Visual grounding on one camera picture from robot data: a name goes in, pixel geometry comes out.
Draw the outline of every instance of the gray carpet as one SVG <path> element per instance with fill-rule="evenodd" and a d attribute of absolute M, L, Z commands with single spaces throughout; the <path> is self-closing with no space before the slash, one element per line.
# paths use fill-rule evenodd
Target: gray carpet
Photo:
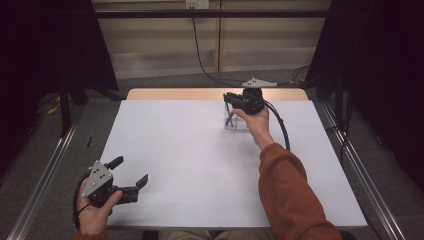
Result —
<path fill-rule="evenodd" d="M 250 71 L 214 74 L 215 77 L 249 80 L 252 77 L 266 81 L 285 83 L 292 78 L 291 70 Z M 120 80 L 117 94 L 126 96 L 132 88 L 147 87 L 228 87 L 211 81 L 204 74 L 183 76 L 152 77 L 146 79 Z M 75 184 L 93 161 L 100 158 L 113 121 L 119 109 L 119 102 L 113 102 L 91 90 L 87 91 L 90 102 L 82 111 L 72 141 L 60 162 L 52 182 L 44 196 L 26 239 L 70 239 L 75 232 L 72 227 L 72 197 Z M 307 90 L 308 97 L 315 100 L 318 114 L 325 127 L 326 118 L 316 101 L 315 89 Z M 76 115 L 81 107 L 72 105 Z M 0 239 L 6 239 L 14 222 L 25 207 L 38 179 L 57 145 L 61 131 L 60 113 L 40 114 L 37 128 L 23 147 L 20 155 L 6 172 L 0 188 Z M 340 144 L 330 131 L 329 138 L 337 154 Z M 424 195 L 400 170 L 389 149 L 377 143 L 376 135 L 360 111 L 354 108 L 350 122 L 349 139 L 354 144 L 381 195 L 395 214 L 406 239 L 421 239 L 424 236 Z M 342 162 L 349 182 L 365 215 L 373 227 L 349 230 L 358 239 L 389 239 L 384 226 L 364 192 L 356 174 L 346 157 Z M 109 231 L 113 239 L 141 239 L 142 232 Z"/>

